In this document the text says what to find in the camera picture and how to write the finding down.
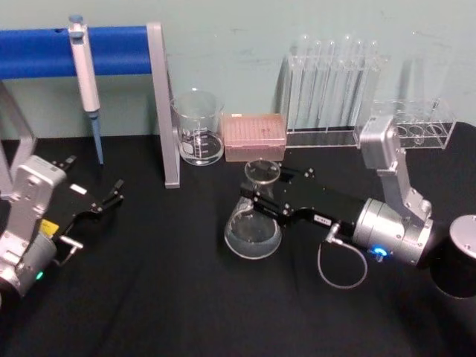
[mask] black tablecloth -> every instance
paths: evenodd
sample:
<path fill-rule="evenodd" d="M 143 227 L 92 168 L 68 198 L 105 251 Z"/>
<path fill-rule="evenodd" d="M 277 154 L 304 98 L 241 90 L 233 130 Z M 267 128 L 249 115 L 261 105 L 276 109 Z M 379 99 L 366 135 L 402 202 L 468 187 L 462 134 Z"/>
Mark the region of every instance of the black tablecloth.
<path fill-rule="evenodd" d="M 223 228 L 238 199 L 243 163 L 181 164 L 181 188 L 166 190 L 158 139 L 103 139 L 106 166 L 89 138 L 42 140 L 36 153 L 77 155 L 76 183 L 104 192 L 125 180 L 117 215 L 90 232 L 86 249 L 50 267 L 19 308 L 0 321 L 2 356 L 474 356 L 475 299 L 453 300 L 427 271 L 370 260 L 352 291 L 316 272 L 326 231 L 286 230 L 266 260 L 235 257 Z M 459 123 L 446 150 L 408 151 L 412 185 L 433 217 L 476 213 L 476 128 Z M 355 148 L 294 149 L 285 163 L 362 199 L 383 199 L 377 175 Z M 361 263 L 339 248 L 324 269 L 341 282 Z"/>

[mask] blue pipette holder bar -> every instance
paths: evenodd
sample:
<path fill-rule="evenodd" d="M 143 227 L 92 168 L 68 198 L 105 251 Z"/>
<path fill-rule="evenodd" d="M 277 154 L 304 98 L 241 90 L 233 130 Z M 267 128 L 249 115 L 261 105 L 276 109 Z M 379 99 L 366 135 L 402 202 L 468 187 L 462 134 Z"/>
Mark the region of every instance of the blue pipette holder bar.
<path fill-rule="evenodd" d="M 96 75 L 150 74 L 146 26 L 88 28 Z M 68 30 L 0 30 L 0 79 L 76 77 Z"/>

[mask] pipette tip box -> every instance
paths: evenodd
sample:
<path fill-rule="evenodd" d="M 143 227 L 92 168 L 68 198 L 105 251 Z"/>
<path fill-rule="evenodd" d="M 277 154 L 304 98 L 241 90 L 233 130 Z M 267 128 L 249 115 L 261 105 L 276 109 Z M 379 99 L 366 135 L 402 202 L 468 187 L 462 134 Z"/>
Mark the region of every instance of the pipette tip box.
<path fill-rule="evenodd" d="M 221 123 L 226 161 L 284 159 L 286 128 L 282 115 L 230 114 L 223 115 Z"/>

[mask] test tube rack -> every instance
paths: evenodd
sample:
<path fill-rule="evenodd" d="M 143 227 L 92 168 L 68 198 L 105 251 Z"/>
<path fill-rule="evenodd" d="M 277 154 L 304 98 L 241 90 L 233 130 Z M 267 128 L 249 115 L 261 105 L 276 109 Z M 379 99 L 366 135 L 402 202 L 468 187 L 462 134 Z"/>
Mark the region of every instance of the test tube rack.
<path fill-rule="evenodd" d="M 375 101 L 371 116 L 393 115 L 406 149 L 445 149 L 456 124 L 456 117 L 448 104 L 435 100 Z"/>
<path fill-rule="evenodd" d="M 287 147 L 358 145 L 386 62 L 375 41 L 311 42 L 302 35 L 287 56 L 283 81 Z"/>

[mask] glass flask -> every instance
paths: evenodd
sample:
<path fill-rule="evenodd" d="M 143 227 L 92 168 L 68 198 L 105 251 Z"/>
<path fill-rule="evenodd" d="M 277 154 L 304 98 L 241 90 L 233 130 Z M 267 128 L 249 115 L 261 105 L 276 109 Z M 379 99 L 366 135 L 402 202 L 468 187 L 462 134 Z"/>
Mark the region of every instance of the glass flask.
<path fill-rule="evenodd" d="M 248 184 L 254 190 L 273 197 L 273 183 L 280 177 L 280 167 L 273 161 L 255 160 L 245 165 Z M 277 222 L 253 210 L 253 202 L 241 197 L 225 227 L 228 247 L 242 258 L 257 260 L 273 254 L 281 243 Z"/>

